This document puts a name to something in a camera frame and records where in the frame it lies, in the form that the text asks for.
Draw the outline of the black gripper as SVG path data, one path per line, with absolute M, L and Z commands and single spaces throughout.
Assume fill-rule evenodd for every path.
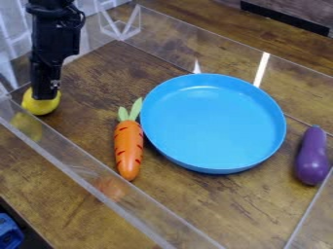
M 73 0 L 27 0 L 25 11 L 31 15 L 31 50 L 43 62 L 38 69 L 38 63 L 29 59 L 31 98 L 49 100 L 61 84 L 60 65 L 78 54 L 85 15 Z

